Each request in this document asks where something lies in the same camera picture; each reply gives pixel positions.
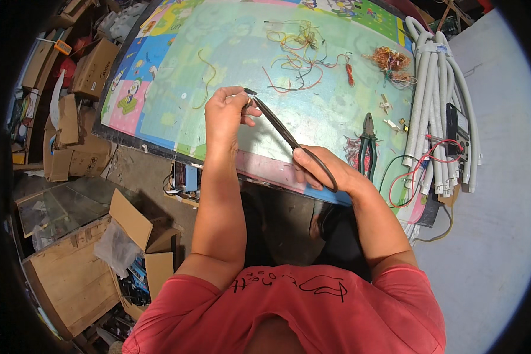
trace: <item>workbench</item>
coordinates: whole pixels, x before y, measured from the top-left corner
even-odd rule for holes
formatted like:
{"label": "workbench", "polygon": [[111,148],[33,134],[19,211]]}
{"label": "workbench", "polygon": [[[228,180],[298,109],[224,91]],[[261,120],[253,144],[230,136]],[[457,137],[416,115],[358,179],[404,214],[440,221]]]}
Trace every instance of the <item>workbench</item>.
{"label": "workbench", "polygon": [[[283,92],[271,86],[300,86],[294,71],[276,58],[287,54],[268,33],[299,32],[303,21],[322,33],[321,56],[329,66],[304,78],[310,89]],[[349,138],[362,133],[364,117],[374,117],[378,163],[374,184],[382,183],[388,163],[404,150],[413,87],[384,80],[366,56],[387,46],[410,58],[411,41],[401,18],[368,1],[183,0],[152,2],[125,40],[104,87],[93,133],[112,142],[201,167],[206,154],[204,102],[221,86],[239,85],[259,93],[299,143],[322,145],[347,161]],[[349,84],[345,63],[353,68]],[[413,65],[408,71],[413,73]],[[237,170],[244,178],[328,202],[350,204],[344,192],[316,191],[297,183],[290,147],[264,117],[241,126]],[[357,159],[348,159],[357,166]],[[393,177],[407,172],[398,159],[381,193],[387,199]],[[394,201],[406,199],[396,187]],[[418,218],[419,196],[407,208],[394,209],[400,221]]]}

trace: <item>green-handled pliers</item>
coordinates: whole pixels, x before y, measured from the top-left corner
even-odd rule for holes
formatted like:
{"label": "green-handled pliers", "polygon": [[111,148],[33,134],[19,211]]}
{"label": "green-handled pliers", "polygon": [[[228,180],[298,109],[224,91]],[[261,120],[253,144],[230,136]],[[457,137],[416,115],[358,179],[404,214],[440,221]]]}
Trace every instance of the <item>green-handled pliers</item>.
{"label": "green-handled pliers", "polygon": [[[374,121],[372,120],[371,113],[366,115],[364,118],[364,131],[360,136],[360,152],[358,153],[358,171],[361,174],[369,178],[372,182],[374,181],[374,170],[375,164],[378,162],[378,154],[375,150],[375,133],[374,133]],[[366,167],[364,165],[364,157],[368,151],[368,146],[370,147],[370,165],[368,167],[368,173],[366,174]]]}

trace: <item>hand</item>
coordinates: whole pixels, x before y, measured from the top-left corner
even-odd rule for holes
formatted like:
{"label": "hand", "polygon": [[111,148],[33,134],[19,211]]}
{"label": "hand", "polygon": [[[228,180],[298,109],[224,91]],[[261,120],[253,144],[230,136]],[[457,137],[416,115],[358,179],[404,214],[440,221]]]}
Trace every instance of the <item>hand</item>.
{"label": "hand", "polygon": [[[359,182],[367,180],[361,173],[350,167],[346,162],[336,157],[326,147],[301,145],[324,162],[338,184],[339,190],[351,193]],[[307,181],[313,189],[322,190],[323,185],[333,187],[327,173],[301,148],[293,151],[293,166],[297,181]]]}
{"label": "hand", "polygon": [[221,87],[208,100],[204,106],[204,116],[207,125],[206,151],[229,151],[238,150],[238,129],[240,124],[250,127],[255,122],[248,114],[259,117],[262,112],[253,106],[242,112],[248,103],[248,95],[241,86]]}

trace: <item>pliers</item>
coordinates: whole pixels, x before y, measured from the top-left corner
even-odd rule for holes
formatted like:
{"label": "pliers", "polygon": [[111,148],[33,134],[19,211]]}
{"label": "pliers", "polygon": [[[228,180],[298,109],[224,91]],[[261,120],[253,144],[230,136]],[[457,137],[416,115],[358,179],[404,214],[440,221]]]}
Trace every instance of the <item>pliers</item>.
{"label": "pliers", "polygon": [[[375,149],[376,138],[374,133],[374,121],[372,120],[371,113],[368,113],[366,118],[364,118],[364,131],[360,136],[360,140],[362,142],[360,143],[360,152],[358,153],[358,171],[373,182],[375,164],[378,162],[378,154]],[[370,165],[368,167],[368,174],[366,174],[364,157],[366,156],[368,146],[370,147]]]}
{"label": "pliers", "polygon": [[[258,106],[258,108],[262,111],[262,113],[264,114],[264,116],[269,120],[269,122],[273,125],[273,127],[276,129],[277,132],[279,132],[279,134],[281,134],[281,136],[283,137],[283,139],[285,139],[285,141],[287,142],[287,144],[289,144],[289,146],[291,146],[291,149],[292,150],[295,150],[296,148],[300,147],[303,149],[304,152],[306,152],[309,156],[311,156],[311,158],[323,169],[323,171],[327,174],[328,176],[328,179],[331,181],[332,183],[332,188],[330,188],[329,186],[326,186],[325,187],[333,192],[333,193],[336,193],[338,191],[338,185],[336,184],[336,179],[334,178],[334,176],[332,175],[332,173],[330,172],[330,170],[328,169],[328,167],[324,164],[323,161],[321,161],[317,155],[315,155],[314,153],[312,153],[311,151],[309,151],[308,149],[302,147],[301,145],[299,145],[297,143],[297,140],[295,140],[295,138],[293,138],[293,136],[291,135],[291,133],[287,130],[287,128],[285,128],[285,126],[283,125],[283,123],[281,123],[281,121],[279,120],[279,118],[276,117],[276,115],[269,109],[268,106],[266,106],[265,103],[262,102],[261,99],[257,98],[255,95],[257,95],[258,93],[253,91],[253,90],[250,90],[248,88],[244,88],[244,91],[249,94],[249,95],[254,95],[254,97],[252,98],[255,103],[256,103],[256,106]],[[246,104],[245,108],[247,108],[248,106],[250,106],[252,104],[252,102],[250,100],[248,100],[248,103]]]}

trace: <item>black scissors handle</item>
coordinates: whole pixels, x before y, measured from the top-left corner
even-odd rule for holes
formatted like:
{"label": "black scissors handle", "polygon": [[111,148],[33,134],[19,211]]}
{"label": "black scissors handle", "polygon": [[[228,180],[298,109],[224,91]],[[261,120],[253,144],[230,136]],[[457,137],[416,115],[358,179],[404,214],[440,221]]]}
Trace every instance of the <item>black scissors handle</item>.
{"label": "black scissors handle", "polygon": [[279,118],[277,118],[277,116],[269,109],[268,106],[266,106],[265,103],[262,102],[261,99],[254,96],[254,101],[256,102],[256,105],[258,106],[258,108],[263,112],[265,117],[273,125],[275,130],[278,131],[279,134],[281,134],[281,136],[283,137],[283,139],[285,139],[287,144],[291,146],[292,150],[295,150],[296,148],[300,147],[301,149],[303,149],[304,152],[306,152],[309,156],[311,156],[311,158],[323,169],[323,171],[327,174],[328,179],[331,180],[331,183],[332,183],[332,188],[326,185],[325,187],[333,193],[338,192],[338,184],[336,183],[336,179],[334,178],[334,176],[332,175],[328,167],[325,165],[325,163],[321,161],[317,155],[309,151],[307,148],[304,148],[301,145],[299,145],[299,143],[295,140],[295,138],[293,138],[293,136],[290,134],[287,128],[285,128],[283,123],[281,123]]}

